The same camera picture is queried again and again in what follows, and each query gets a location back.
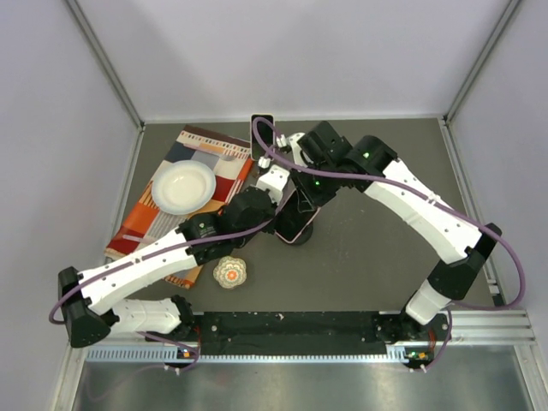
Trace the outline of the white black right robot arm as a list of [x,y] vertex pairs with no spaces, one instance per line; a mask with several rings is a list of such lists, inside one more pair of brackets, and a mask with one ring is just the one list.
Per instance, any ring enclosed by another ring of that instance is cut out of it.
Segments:
[[465,298],[496,241],[445,212],[446,203],[376,136],[351,145],[321,122],[307,133],[292,134],[288,142],[300,167],[292,171],[293,181],[310,204],[323,206],[340,188],[355,188],[393,211],[437,253],[440,260],[399,318],[406,337],[422,337],[441,310]]

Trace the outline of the black round-base camera stand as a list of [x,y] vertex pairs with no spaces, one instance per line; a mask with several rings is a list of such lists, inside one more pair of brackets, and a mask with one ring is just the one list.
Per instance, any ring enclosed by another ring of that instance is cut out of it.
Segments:
[[313,234],[313,220],[316,213],[284,215],[277,228],[277,237],[287,244],[300,245],[307,242]]

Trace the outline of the pink-cased phone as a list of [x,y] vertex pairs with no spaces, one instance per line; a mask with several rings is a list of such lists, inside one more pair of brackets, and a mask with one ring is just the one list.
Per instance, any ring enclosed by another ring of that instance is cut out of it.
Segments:
[[313,235],[313,220],[319,211],[300,191],[294,190],[277,215],[275,235],[291,246],[305,244]]

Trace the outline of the white-cased smartphone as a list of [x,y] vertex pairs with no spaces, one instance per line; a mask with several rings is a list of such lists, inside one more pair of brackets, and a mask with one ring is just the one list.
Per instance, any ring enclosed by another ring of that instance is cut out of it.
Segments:
[[[259,144],[259,142],[256,139],[256,136],[253,132],[253,121],[256,118],[262,118],[270,123],[274,123],[274,117],[271,114],[252,114],[250,118],[250,149],[251,149],[251,159],[253,161],[259,161],[262,156],[265,155],[265,150],[263,147]],[[259,137],[262,139],[262,141],[267,145],[271,146],[273,143],[273,132],[272,129],[264,124],[263,122],[258,122],[257,124],[257,131],[259,134]]]

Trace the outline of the grey phone stand wooden base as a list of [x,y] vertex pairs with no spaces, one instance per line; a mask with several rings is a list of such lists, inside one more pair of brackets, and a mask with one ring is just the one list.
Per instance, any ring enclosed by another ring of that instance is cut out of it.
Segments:
[[259,162],[254,162],[249,172],[249,178],[258,180],[265,172],[266,172],[266,168],[260,167]]

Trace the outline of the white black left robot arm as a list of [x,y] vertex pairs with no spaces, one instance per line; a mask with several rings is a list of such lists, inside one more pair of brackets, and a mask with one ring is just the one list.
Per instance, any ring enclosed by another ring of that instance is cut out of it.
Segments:
[[188,271],[243,247],[271,228],[281,194],[249,187],[215,211],[194,214],[150,245],[95,269],[73,266],[57,275],[60,324],[73,348],[98,343],[111,333],[149,331],[189,337],[194,316],[181,297],[137,301],[131,295],[179,271]]

